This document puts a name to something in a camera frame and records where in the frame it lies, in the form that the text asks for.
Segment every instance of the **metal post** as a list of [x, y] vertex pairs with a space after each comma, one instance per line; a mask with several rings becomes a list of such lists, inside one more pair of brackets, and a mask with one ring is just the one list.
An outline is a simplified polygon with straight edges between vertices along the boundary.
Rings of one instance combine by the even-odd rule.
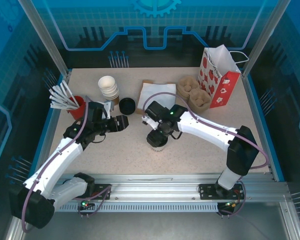
[[269, 17], [269, 20], [267, 21], [265, 27], [263, 28], [258, 40], [256, 41], [256, 44], [254, 45], [249, 55], [250, 60], [243, 66], [244, 77], [250, 73], [252, 67], [255, 65], [267, 41], [269, 40], [273, 31], [275, 30], [279, 20], [281, 19], [282, 15], [285, 13], [289, 3], [290, 0], [278, 0], [278, 3], [273, 9]]
[[68, 68], [31, 0], [18, 0], [60, 73], [66, 77]]

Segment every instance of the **enclosure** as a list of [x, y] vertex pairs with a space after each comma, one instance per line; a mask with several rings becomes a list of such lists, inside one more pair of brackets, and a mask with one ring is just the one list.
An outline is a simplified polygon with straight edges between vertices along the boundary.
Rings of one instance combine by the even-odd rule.
[[[190, 134], [155, 152], [136, 113], [125, 131], [87, 147], [58, 181], [83, 172], [111, 184], [100, 214], [82, 220], [72, 200], [45, 228], [25, 234], [9, 207], [9, 187], [35, 173], [74, 121], [50, 108], [47, 80], [65, 80], [75, 95], [103, 102], [98, 80], [110, 75], [120, 99], [137, 101], [143, 80], [197, 77], [204, 49], [220, 45], [249, 61], [238, 64], [227, 105], [201, 116], [249, 127], [270, 160], [243, 177], [240, 215], [269, 239], [299, 240], [300, 0], [0, 0], [0, 239], [262, 239], [247, 220], [200, 208], [218, 204], [201, 200], [198, 185], [216, 182], [224, 152]], [[120, 115], [118, 106], [112, 115]], [[259, 153], [254, 166], [264, 161]]]

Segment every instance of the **red cup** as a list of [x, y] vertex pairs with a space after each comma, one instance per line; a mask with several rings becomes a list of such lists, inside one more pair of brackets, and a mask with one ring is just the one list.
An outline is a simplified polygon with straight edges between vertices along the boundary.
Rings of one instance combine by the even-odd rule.
[[84, 116], [84, 114], [85, 114], [86, 102], [80, 96], [74, 96], [74, 98], [78, 102], [79, 108], [77, 108], [75, 110], [67, 110], [67, 112], [72, 115], [72, 117], [74, 118], [74, 120], [78, 120], [78, 119], [82, 118]]

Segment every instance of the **bag handle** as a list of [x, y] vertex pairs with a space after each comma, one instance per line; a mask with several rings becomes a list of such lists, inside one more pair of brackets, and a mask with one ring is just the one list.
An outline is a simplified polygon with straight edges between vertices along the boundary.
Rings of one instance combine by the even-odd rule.
[[244, 61], [237, 61], [237, 62], [235, 62], [235, 64], [245, 63], [245, 62], [248, 62], [250, 60], [249, 57], [244, 52], [242, 52], [242, 51], [229, 51], [229, 53], [240, 53], [240, 54], [242, 54], [242, 55], [244, 55], [246, 57], [246, 60], [244, 60]]
[[[248, 62], [248, 61], [250, 60], [250, 58], [249, 58], [244, 52], [242, 52], [242, 51], [229, 51], [229, 53], [240, 53], [240, 54], [242, 54], [242, 55], [244, 55], [244, 56], [246, 57], [246, 60], [234, 62], [235, 64], [245, 63], [245, 62]], [[209, 63], [210, 63], [212, 66], [214, 66], [214, 67], [216, 68], [217, 66], [213, 65], [212, 62], [210, 61], [209, 55], [210, 55], [210, 53], [209, 53], [209, 48], [207, 48], [207, 58], [208, 58], [208, 61], [209, 61]]]
[[207, 58], [208, 58], [209, 63], [210, 63], [212, 66], [214, 66], [215, 68], [217, 68], [217, 66], [213, 65], [212, 62], [211, 62], [210, 59], [209, 59], [209, 55], [210, 55], [210, 53], [209, 53], [209, 48], [207, 48], [206, 51], [207, 51]]

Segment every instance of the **red and white paper bag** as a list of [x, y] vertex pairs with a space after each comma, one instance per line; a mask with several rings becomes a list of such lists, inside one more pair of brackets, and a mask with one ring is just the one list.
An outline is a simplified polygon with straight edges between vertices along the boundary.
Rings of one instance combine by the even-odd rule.
[[237, 63], [225, 45], [204, 48], [198, 82], [212, 98], [210, 108], [227, 104], [241, 74]]

